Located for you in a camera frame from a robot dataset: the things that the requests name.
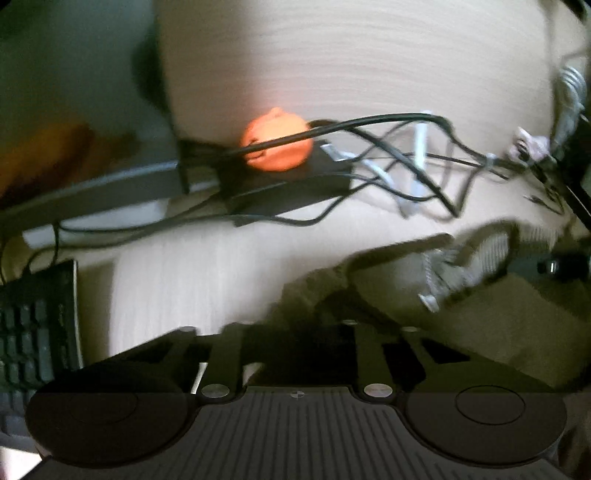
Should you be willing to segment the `olive polka dot sweater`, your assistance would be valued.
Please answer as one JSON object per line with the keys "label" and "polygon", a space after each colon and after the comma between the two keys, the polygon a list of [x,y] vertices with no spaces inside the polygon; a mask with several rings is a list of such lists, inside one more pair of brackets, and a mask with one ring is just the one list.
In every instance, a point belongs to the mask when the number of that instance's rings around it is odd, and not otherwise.
{"label": "olive polka dot sweater", "polygon": [[552,387],[584,388],[590,284],[536,272],[537,262],[582,245],[567,231],[500,220],[360,251],[284,285],[264,320],[287,331],[314,325],[332,298]]}

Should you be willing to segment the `black computer tower case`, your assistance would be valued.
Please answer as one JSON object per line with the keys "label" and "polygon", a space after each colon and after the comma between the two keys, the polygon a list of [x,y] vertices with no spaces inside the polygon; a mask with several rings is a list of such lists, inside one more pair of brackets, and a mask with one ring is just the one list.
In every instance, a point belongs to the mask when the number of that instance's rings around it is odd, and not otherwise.
{"label": "black computer tower case", "polygon": [[590,229],[590,125],[581,124],[565,149],[558,165],[567,204]]}

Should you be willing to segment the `black keyboard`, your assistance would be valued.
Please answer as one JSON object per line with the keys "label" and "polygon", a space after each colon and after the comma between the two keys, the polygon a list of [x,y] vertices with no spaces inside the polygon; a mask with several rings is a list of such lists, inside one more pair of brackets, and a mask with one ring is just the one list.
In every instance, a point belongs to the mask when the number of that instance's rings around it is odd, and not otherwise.
{"label": "black keyboard", "polygon": [[32,452],[26,407],[37,390],[83,366],[77,262],[26,273],[1,287],[1,445]]}

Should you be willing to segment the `crumpled white paper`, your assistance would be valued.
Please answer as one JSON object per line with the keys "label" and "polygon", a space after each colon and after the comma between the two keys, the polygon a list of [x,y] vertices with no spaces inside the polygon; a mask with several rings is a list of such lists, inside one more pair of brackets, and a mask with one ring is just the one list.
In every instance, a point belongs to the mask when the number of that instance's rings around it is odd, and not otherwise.
{"label": "crumpled white paper", "polygon": [[512,143],[507,149],[507,158],[524,168],[535,165],[551,168],[555,165],[550,154],[549,138],[531,135],[521,127],[513,135]]}

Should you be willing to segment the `black computer monitor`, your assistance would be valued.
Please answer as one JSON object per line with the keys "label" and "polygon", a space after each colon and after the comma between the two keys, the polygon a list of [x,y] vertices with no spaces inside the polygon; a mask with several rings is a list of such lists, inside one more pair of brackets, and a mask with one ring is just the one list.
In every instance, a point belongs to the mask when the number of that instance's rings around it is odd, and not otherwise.
{"label": "black computer monitor", "polygon": [[85,124],[96,172],[28,186],[1,202],[18,233],[184,194],[151,1],[5,1],[1,5],[1,147],[43,127]]}

